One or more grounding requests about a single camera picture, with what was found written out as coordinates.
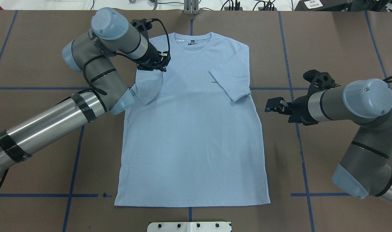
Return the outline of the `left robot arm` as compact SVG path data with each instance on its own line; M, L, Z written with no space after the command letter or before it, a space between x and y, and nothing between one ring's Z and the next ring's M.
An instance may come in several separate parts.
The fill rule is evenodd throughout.
M76 90L10 128L0 131L0 180L10 168L82 126L110 112L117 115L134 104L132 91L112 63L114 57L134 62L139 71L166 71L170 47L161 51L148 31L158 18L129 21L116 9L105 7L91 18L87 32L62 50L66 65L79 72L86 88Z

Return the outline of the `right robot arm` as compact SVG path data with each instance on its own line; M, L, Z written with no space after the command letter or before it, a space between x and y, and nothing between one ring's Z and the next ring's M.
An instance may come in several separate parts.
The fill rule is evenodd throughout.
M316 125L350 120L359 126L332 182L359 199L374 196L392 204L392 90L372 78L340 86L334 81L313 81L305 96L287 102L267 100L265 112L288 115L289 123Z

